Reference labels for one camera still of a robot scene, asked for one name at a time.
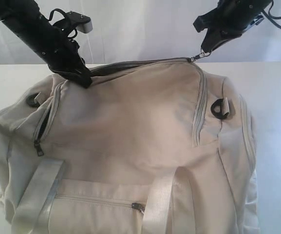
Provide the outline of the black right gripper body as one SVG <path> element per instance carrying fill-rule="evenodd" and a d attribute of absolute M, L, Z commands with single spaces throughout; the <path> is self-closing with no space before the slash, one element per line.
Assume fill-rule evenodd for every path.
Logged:
<path fill-rule="evenodd" d="M 263 0 L 220 0 L 213 9 L 210 35 L 214 39 L 236 39 L 254 24 L 264 9 Z"/>

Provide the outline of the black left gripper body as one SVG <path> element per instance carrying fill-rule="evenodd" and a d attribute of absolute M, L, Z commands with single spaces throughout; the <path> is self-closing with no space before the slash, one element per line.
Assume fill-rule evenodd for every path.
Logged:
<path fill-rule="evenodd" d="M 50 70 L 65 77 L 66 69 L 84 64 L 78 54 L 79 45 L 66 28 L 50 24 L 38 27 L 38 55 L 48 64 Z"/>

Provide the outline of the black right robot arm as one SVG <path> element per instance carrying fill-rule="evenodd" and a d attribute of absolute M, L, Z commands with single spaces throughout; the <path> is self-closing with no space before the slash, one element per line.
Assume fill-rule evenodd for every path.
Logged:
<path fill-rule="evenodd" d="M 220 0 L 217 7 L 200 15 L 193 23 L 195 30 L 200 33 L 206 30 L 201 44 L 201 51 L 210 54 L 227 42 L 241 37 L 264 19 L 281 29 L 277 21 L 281 16 L 271 14 L 273 0 Z"/>

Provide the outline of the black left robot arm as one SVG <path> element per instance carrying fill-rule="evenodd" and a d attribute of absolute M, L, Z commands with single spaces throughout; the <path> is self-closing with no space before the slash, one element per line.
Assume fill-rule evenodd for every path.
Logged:
<path fill-rule="evenodd" d="M 34 0 L 0 0 L 0 22 L 63 78 L 88 88 L 91 72 L 79 55 L 78 32 L 92 31 L 90 17 L 54 9 L 46 18 Z"/>

